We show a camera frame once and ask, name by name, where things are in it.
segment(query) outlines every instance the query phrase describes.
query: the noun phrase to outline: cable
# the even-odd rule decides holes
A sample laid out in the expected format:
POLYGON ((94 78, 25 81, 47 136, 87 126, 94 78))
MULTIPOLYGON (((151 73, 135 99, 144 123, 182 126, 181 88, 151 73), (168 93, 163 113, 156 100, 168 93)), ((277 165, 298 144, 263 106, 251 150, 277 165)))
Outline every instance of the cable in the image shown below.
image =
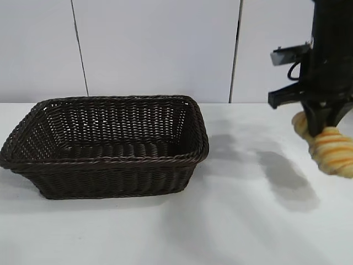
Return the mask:
POLYGON ((299 65, 299 64, 300 64, 300 62, 295 62, 291 66, 291 68, 289 68, 289 71, 288 71, 288 74, 287 74, 287 77, 288 77, 289 80, 291 80, 291 81, 298 81, 299 80, 299 77, 292 77, 292 72, 293 72, 294 68, 296 68, 297 65, 299 65))

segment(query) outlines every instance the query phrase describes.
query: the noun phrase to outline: brown wicker basket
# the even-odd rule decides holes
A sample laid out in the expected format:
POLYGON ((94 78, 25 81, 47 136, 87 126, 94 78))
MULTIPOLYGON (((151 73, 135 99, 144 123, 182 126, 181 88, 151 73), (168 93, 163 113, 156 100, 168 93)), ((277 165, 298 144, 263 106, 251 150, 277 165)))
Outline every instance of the brown wicker basket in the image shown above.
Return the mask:
POLYGON ((182 191, 207 155, 190 97, 78 97, 33 107, 3 145, 0 166, 48 199, 136 197, 182 191))

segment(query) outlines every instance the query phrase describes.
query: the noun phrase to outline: white wall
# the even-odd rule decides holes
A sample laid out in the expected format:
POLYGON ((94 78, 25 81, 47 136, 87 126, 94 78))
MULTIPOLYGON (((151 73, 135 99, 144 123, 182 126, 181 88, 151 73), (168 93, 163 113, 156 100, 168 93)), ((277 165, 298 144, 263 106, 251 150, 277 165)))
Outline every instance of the white wall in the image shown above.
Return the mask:
POLYGON ((291 83, 290 65, 274 67, 270 53, 310 41, 312 18, 311 0, 244 0, 232 102, 267 102, 291 83))
POLYGON ((1 1, 0 35, 0 102, 85 95, 69 0, 1 1))
POLYGON ((240 0, 74 0, 90 95, 228 102, 240 0))

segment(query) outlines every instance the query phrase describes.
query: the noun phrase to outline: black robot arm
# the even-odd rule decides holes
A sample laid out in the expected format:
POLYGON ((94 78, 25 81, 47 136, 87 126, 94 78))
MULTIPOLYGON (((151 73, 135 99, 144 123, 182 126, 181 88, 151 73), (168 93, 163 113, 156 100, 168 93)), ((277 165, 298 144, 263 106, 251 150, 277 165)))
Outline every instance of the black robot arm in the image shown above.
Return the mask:
POLYGON ((274 65, 293 63, 288 77, 297 82, 268 97, 274 109, 301 102, 312 136, 325 126, 337 126, 353 108, 353 0, 314 2, 311 43, 271 54, 274 65), (292 77, 299 64, 299 77, 292 77))

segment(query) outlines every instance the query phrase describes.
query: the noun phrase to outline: pastry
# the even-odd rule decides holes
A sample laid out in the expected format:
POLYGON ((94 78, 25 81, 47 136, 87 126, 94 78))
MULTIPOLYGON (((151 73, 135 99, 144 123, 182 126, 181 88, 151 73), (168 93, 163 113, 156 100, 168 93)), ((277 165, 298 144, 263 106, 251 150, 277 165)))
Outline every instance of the pastry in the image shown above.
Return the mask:
POLYGON ((344 136, 336 127, 326 127, 316 137, 308 132, 304 112, 292 119, 295 132, 309 143, 309 153, 319 169, 326 174, 353 178, 353 139, 344 136))

